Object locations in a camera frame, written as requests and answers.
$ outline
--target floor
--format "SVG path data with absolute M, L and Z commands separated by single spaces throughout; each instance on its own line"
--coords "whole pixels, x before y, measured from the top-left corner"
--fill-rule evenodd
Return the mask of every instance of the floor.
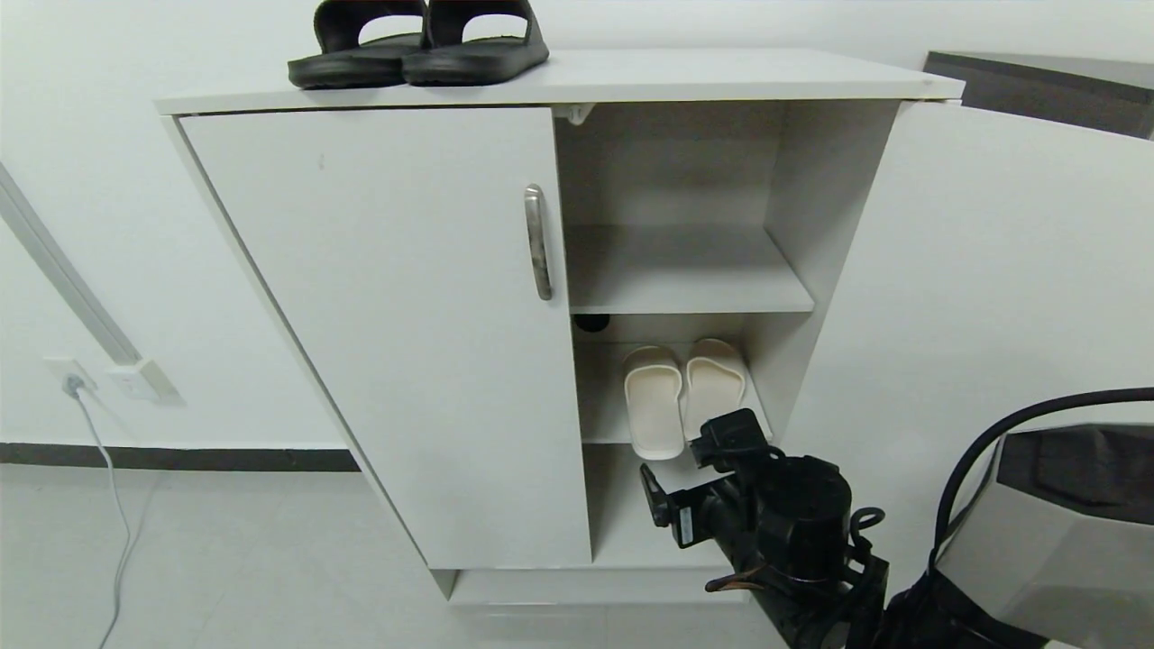
M 108 649 L 784 647 L 752 605 L 451 609 L 360 473 L 117 479 L 140 535 Z M 95 648 L 122 539 L 103 469 L 0 467 L 0 646 Z

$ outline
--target white slipper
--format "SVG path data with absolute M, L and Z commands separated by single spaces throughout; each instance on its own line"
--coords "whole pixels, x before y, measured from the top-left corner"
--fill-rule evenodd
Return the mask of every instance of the white slipper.
M 635 349 L 624 360 L 625 410 L 634 453 L 643 460 L 673 460 L 685 448 L 681 433 L 681 370 L 673 352 Z
M 685 364 L 685 439 L 702 437 L 702 424 L 737 410 L 745 394 L 745 364 L 717 338 L 697 341 Z

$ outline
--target closed cabinet door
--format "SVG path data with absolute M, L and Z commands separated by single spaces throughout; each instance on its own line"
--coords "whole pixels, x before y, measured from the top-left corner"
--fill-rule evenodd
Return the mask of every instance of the closed cabinet door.
M 181 125 L 429 567 L 589 564 L 549 110 Z
M 840 464 L 855 505 L 886 510 L 869 536 L 906 588 L 965 448 L 1039 401 L 1154 385 L 1152 330 L 1154 143 L 907 104 L 786 447 Z M 1084 409 L 1039 424 L 1111 419 L 1154 412 Z

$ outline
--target metal handle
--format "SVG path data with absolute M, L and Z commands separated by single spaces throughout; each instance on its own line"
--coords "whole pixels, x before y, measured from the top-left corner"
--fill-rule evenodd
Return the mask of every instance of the metal handle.
M 537 297 L 548 301 L 553 299 L 553 285 L 549 284 L 549 264 L 545 259 L 545 229 L 541 224 L 541 199 L 544 196 L 545 193 L 537 185 L 525 187 L 525 223 L 529 225 L 529 259 L 533 264 Z

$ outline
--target wall socket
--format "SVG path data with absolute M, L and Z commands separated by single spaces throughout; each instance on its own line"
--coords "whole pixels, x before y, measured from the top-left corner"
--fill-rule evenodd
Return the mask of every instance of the wall socket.
M 125 393 L 128 398 L 144 401 L 167 401 L 177 396 L 177 389 L 160 372 L 155 360 L 145 358 L 136 365 L 118 365 L 108 368 L 105 376 Z
M 44 357 L 44 365 L 48 367 L 48 372 L 57 378 L 57 386 L 63 387 L 65 378 L 69 374 L 75 374 L 83 379 L 84 387 L 95 390 L 96 381 L 88 375 L 88 372 L 80 366 L 80 363 L 75 358 L 68 358 L 63 356 L 46 356 Z

